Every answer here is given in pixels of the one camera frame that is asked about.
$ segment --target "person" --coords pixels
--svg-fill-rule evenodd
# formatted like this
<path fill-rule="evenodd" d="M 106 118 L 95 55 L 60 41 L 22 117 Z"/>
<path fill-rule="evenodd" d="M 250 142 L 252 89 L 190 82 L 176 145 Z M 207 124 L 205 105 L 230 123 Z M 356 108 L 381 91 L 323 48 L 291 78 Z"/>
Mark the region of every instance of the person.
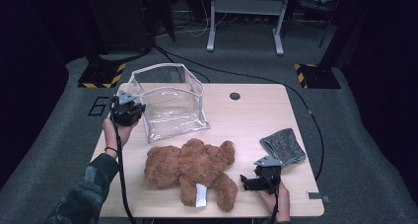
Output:
<path fill-rule="evenodd" d="M 279 193 L 278 198 L 278 212 L 276 214 L 276 224 L 291 224 L 290 221 L 290 194 L 286 189 L 283 181 L 279 184 L 277 191 Z M 266 190 L 256 191 L 260 198 L 263 200 L 267 209 L 273 212 L 274 206 L 276 204 L 276 196 L 274 194 L 269 194 Z"/>
<path fill-rule="evenodd" d="M 128 141 L 136 124 L 137 122 L 131 126 L 117 127 L 122 146 Z M 104 120 L 103 129 L 106 144 L 104 152 L 88 165 L 80 182 L 58 202 L 42 223 L 98 223 L 110 183 L 118 173 L 118 164 L 115 160 L 117 158 L 116 133 L 110 118 Z M 276 215 L 276 221 L 283 224 L 291 223 L 289 191 L 283 183 L 280 183 L 278 191 L 279 212 Z M 273 211 L 276 203 L 275 195 L 270 195 L 264 190 L 257 191 L 257 193 L 268 210 Z"/>

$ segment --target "sleeve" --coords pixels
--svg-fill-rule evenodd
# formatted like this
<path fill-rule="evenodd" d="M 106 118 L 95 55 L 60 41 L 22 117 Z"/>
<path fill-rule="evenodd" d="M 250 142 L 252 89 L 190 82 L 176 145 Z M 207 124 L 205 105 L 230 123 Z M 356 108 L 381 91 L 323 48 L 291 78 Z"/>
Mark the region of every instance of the sleeve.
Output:
<path fill-rule="evenodd" d="M 97 223 L 117 162 L 102 153 L 86 168 L 81 181 L 63 197 L 43 223 Z"/>

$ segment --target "teddy bear leg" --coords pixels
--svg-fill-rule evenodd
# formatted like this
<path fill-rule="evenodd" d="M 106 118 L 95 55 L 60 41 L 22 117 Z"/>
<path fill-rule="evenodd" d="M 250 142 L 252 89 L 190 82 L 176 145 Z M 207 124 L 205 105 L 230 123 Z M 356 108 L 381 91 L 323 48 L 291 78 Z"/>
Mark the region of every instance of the teddy bear leg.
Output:
<path fill-rule="evenodd" d="M 213 182 L 210 188 L 218 192 L 217 203 L 223 211 L 229 212 L 234 208 L 238 187 L 228 175 L 223 173 Z"/>
<path fill-rule="evenodd" d="M 196 206 L 196 183 L 188 177 L 180 177 L 181 202 L 186 206 Z"/>

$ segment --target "brown teddy bear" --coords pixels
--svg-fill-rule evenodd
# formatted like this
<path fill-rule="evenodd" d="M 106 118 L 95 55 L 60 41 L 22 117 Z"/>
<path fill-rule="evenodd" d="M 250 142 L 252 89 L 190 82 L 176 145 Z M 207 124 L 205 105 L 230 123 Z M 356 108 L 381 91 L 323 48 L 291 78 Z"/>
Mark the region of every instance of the brown teddy bear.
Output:
<path fill-rule="evenodd" d="M 196 206 L 196 184 L 218 192 L 218 206 L 224 211 L 234 208 L 238 188 L 223 171 L 235 162 L 234 143 L 225 141 L 220 147 L 205 145 L 197 138 L 181 148 L 154 147 L 147 153 L 145 183 L 151 188 L 181 186 L 181 201 Z"/>

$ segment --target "transparent tote bag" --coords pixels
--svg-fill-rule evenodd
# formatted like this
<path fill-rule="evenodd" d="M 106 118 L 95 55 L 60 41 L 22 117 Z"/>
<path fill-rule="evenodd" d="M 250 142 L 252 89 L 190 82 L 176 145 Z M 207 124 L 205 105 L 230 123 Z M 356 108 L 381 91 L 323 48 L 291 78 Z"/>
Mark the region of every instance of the transparent tote bag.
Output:
<path fill-rule="evenodd" d="M 162 63 L 132 72 L 125 86 L 143 113 L 148 143 L 210 128 L 203 84 L 183 65 Z"/>

